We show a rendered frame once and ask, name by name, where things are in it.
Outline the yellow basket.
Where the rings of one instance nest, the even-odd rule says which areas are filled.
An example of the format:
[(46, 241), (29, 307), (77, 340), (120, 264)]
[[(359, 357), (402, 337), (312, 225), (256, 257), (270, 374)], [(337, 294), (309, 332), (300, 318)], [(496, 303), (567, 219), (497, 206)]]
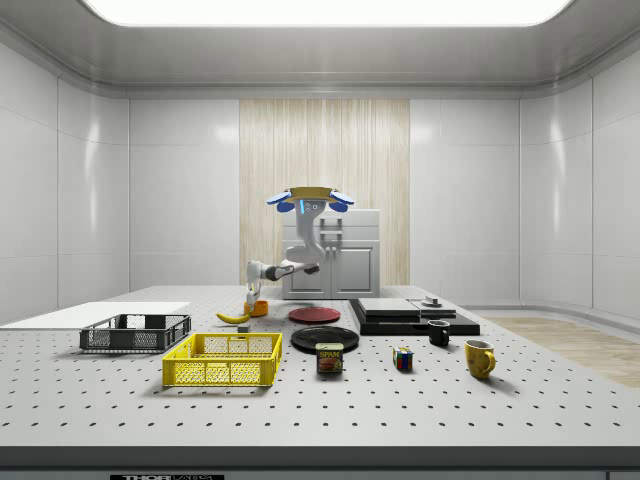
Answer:
[(165, 386), (271, 386), (280, 333), (194, 333), (162, 358)]

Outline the black plate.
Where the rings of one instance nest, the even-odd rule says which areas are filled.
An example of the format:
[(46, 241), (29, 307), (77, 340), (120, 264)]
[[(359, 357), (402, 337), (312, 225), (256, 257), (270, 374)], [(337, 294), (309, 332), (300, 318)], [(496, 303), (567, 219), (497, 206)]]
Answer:
[(314, 353), (317, 343), (341, 343), (344, 350), (349, 351), (357, 347), (359, 336), (341, 327), (313, 326), (295, 331), (291, 335), (291, 342), (307, 353)]

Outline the white cabinet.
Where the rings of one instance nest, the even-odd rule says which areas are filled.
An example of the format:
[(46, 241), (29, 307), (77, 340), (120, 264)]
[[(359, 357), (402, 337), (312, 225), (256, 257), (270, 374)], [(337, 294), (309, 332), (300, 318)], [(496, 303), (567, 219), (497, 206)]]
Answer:
[(296, 272), (281, 281), (285, 299), (377, 297), (380, 290), (379, 211), (326, 209), (314, 220), (314, 235), (324, 251), (320, 270)]

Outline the black stove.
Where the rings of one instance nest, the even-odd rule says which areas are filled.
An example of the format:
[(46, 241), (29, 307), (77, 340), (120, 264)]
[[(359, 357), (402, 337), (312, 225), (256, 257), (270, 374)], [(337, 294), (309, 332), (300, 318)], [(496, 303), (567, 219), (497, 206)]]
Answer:
[(418, 299), (361, 298), (349, 301), (361, 335), (427, 335), (428, 322), (443, 320), (451, 335), (479, 335), (480, 325), (442, 304)]

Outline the yellow mug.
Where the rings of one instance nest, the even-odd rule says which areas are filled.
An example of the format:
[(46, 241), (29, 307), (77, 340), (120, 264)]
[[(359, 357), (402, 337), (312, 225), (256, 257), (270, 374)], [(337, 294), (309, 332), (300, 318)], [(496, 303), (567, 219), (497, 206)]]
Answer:
[(494, 346), (482, 340), (467, 340), (464, 348), (470, 374), (487, 379), (496, 366)]

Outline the white board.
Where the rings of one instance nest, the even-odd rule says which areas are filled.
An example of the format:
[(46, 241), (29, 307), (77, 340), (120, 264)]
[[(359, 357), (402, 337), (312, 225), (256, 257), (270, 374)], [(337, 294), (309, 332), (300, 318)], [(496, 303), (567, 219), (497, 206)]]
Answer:
[(118, 314), (170, 314), (188, 302), (88, 302), (0, 326), (0, 329), (82, 329)]

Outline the red plate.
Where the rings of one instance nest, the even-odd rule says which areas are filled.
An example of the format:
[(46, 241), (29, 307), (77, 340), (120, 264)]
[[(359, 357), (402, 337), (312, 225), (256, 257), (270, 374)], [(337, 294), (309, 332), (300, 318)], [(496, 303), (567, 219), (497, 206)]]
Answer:
[(338, 321), (341, 313), (328, 307), (305, 307), (294, 309), (289, 312), (288, 318), (294, 322), (301, 323), (330, 323)]

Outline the flat-sided can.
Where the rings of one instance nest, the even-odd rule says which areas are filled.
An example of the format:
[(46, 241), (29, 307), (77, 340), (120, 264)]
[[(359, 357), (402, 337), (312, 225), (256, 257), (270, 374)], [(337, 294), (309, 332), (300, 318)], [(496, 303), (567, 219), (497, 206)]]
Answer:
[(341, 373), (344, 369), (342, 343), (317, 343), (315, 345), (317, 372)]

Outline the dark grey basket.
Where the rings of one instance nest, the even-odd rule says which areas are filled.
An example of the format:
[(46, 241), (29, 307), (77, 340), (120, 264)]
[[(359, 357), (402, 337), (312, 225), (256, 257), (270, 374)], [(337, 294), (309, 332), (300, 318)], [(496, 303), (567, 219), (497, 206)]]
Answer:
[(80, 331), (85, 351), (163, 352), (191, 330), (191, 317), (177, 314), (119, 314)]

